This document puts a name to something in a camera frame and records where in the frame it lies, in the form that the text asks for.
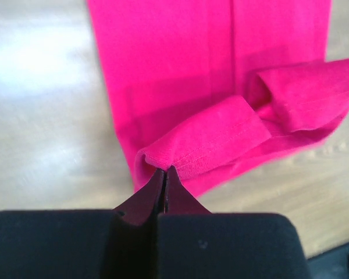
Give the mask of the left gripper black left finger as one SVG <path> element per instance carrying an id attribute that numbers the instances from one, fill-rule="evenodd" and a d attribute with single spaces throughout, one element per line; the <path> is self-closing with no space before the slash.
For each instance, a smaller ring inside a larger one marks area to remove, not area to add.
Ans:
<path id="1" fill-rule="evenodd" d="M 164 179 L 114 209 L 0 211 L 0 278 L 150 278 Z"/>

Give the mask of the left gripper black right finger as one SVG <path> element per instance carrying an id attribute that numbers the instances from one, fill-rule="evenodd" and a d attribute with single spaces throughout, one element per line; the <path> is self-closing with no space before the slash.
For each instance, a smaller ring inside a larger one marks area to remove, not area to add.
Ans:
<path id="1" fill-rule="evenodd" d="M 209 213 L 166 175 L 158 216 L 159 278 L 311 278 L 298 233 L 277 213 Z"/>

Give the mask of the magenta t shirt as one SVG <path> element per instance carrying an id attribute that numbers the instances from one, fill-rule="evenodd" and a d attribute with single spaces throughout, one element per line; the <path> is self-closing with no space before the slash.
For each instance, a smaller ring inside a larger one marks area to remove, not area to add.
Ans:
<path id="1" fill-rule="evenodd" d="M 349 111 L 330 1 L 89 1 L 134 189 L 175 167 L 199 196 L 323 141 Z"/>

